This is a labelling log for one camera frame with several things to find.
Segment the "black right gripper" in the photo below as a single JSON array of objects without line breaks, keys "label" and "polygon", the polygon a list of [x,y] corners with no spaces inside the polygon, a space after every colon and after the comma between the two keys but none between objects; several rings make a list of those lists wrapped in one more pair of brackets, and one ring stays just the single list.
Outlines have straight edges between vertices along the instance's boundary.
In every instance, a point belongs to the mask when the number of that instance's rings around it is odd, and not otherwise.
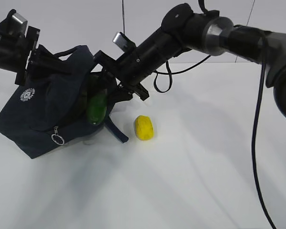
[{"label": "black right gripper", "polygon": [[103,51],[98,51],[94,61],[102,66],[98,83],[104,88],[118,79],[120,85],[108,88],[108,105],[133,99],[137,94],[141,100],[149,98],[149,93],[141,85],[141,81],[149,76],[149,48],[138,46],[125,52],[118,59],[113,59]]}]

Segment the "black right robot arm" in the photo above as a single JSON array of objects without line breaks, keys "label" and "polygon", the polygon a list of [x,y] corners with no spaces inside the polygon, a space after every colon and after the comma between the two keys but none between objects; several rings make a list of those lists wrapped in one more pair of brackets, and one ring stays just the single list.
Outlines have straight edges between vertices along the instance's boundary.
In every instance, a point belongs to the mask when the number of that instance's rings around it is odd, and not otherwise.
[{"label": "black right robot arm", "polygon": [[105,76],[122,83],[117,94],[120,101],[134,93],[147,99],[149,94],[141,82],[171,58],[191,50],[208,56],[228,52],[263,66],[266,87],[274,90],[275,103],[286,118],[286,33],[235,25],[217,10],[194,13],[183,3],[172,8],[140,45],[121,32],[115,39],[123,55],[115,60],[100,51],[94,60],[103,67]]}]

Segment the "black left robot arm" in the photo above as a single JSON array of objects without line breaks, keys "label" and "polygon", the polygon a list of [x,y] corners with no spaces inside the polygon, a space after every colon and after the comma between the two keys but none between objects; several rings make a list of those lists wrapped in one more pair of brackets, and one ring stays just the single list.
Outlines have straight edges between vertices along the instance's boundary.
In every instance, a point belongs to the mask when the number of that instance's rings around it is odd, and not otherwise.
[{"label": "black left robot arm", "polygon": [[27,34],[10,35],[0,31],[0,69],[16,73],[15,84],[24,86],[33,73],[71,74],[66,61],[50,53],[43,45],[36,47],[40,30],[30,26]]}]

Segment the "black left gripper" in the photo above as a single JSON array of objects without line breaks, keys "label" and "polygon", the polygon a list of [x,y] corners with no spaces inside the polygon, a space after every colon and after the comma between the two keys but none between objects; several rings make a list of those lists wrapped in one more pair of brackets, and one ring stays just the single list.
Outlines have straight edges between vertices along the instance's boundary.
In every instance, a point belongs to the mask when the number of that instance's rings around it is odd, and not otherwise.
[{"label": "black left gripper", "polygon": [[21,36],[16,43],[16,85],[25,84],[26,65],[30,56],[30,71],[55,72],[71,74],[70,66],[59,57],[48,51],[43,45],[36,44],[39,39],[40,29],[29,26],[26,35]]}]

